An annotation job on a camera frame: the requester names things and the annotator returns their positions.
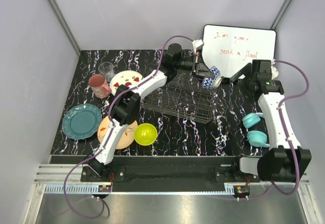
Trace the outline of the red patterned blue zigzag bowl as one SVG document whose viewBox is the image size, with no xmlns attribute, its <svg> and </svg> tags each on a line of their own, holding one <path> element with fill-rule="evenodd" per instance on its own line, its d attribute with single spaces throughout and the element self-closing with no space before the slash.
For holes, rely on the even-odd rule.
<svg viewBox="0 0 325 224">
<path fill-rule="evenodd" d="M 210 71 L 212 72 L 214 77 L 213 78 L 205 77 L 203 79 L 202 84 L 201 84 L 201 87 L 203 89 L 207 89 L 207 90 L 215 89 L 222 82 L 221 72 L 216 66 L 211 67 Z"/>
</svg>

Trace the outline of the black wire dish rack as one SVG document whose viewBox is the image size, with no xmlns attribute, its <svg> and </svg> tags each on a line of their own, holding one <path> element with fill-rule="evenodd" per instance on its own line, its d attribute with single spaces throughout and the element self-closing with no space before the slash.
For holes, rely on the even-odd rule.
<svg viewBox="0 0 325 224">
<path fill-rule="evenodd" d="M 218 88 L 203 88 L 203 79 L 179 70 L 167 85 L 142 100 L 142 107 L 199 123 L 213 119 Z"/>
</svg>

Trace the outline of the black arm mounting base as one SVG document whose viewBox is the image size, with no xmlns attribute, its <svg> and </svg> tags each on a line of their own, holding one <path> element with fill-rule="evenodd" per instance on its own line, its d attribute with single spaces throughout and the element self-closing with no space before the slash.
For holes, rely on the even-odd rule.
<svg viewBox="0 0 325 224">
<path fill-rule="evenodd" d="M 83 167 L 82 182 L 131 182 L 139 179 L 189 181 L 209 183 L 261 182 L 257 174 L 243 173 L 238 156 L 116 156 L 106 166 L 91 160 Z"/>
</svg>

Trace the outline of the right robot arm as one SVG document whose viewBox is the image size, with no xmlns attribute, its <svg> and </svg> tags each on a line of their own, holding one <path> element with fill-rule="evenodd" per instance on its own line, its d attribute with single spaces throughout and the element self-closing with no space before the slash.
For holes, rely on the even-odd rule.
<svg viewBox="0 0 325 224">
<path fill-rule="evenodd" d="M 293 132 L 285 107 L 288 98 L 281 82 L 272 79 L 273 64 L 272 60 L 254 59 L 230 78 L 261 109 L 242 119 L 249 130 L 249 143 L 269 149 L 262 157 L 239 157 L 230 170 L 238 182 L 251 174 L 262 181 L 298 183 L 312 159 L 310 150 L 301 147 Z"/>
</svg>

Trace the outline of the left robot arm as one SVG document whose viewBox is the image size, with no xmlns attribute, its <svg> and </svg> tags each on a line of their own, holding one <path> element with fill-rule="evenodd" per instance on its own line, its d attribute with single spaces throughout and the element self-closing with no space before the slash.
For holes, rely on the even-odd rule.
<svg viewBox="0 0 325 224">
<path fill-rule="evenodd" d="M 184 57 L 181 45 L 173 43 L 161 52 L 157 68 L 148 76 L 136 85 L 117 88 L 108 112 L 110 123 L 106 134 L 94 156 L 89 158 L 88 165 L 96 180 L 105 181 L 109 177 L 116 146 L 127 127 L 139 120 L 140 103 L 147 95 L 172 81 L 178 70 L 191 71 L 199 77 L 214 77 L 203 61 L 203 45 L 202 40 L 193 41 L 193 56 Z"/>
</svg>

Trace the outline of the lime green bowl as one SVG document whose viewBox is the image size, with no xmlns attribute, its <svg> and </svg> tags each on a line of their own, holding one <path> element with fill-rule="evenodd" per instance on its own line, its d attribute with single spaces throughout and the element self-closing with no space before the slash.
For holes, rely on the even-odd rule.
<svg viewBox="0 0 325 224">
<path fill-rule="evenodd" d="M 154 125 L 143 123 L 139 125 L 134 134 L 135 141 L 142 146 L 149 146 L 157 139 L 158 132 Z"/>
</svg>

